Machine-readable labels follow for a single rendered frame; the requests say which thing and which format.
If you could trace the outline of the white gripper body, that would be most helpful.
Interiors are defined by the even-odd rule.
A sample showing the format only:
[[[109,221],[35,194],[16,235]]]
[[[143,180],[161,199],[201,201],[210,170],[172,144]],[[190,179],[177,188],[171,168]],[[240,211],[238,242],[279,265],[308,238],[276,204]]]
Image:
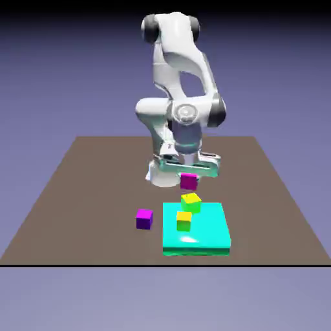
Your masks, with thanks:
[[[197,151],[185,155],[154,155],[159,169],[165,173],[196,174],[199,177],[215,178],[219,175],[221,157],[213,153]]]

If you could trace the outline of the small magenta cube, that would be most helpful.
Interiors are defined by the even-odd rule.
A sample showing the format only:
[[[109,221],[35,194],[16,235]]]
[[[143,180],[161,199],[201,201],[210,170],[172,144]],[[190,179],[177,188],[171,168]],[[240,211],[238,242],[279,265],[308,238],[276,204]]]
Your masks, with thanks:
[[[180,188],[190,191],[196,191],[198,186],[198,176],[192,173],[180,174]]]
[[[136,228],[140,230],[151,229],[153,223],[153,211],[151,209],[139,209],[136,214]]]

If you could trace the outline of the large cyan box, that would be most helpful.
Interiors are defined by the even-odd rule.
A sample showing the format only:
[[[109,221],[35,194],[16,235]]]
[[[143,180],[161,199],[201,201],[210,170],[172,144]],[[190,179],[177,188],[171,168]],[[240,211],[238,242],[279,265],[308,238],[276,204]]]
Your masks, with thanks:
[[[177,230],[177,213],[181,204],[163,204],[162,246],[165,256],[228,256],[231,237],[220,202],[203,202],[200,213],[192,215],[189,231]]]

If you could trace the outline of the small yellow cube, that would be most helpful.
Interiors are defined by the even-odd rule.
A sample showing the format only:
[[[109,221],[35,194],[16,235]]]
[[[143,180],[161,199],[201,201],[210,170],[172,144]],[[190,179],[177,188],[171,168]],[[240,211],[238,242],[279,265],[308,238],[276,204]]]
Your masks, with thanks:
[[[191,230],[191,219],[191,212],[178,211],[176,214],[176,230],[189,232]]]
[[[195,192],[181,195],[182,211],[192,214],[200,213],[201,202],[201,198]]]

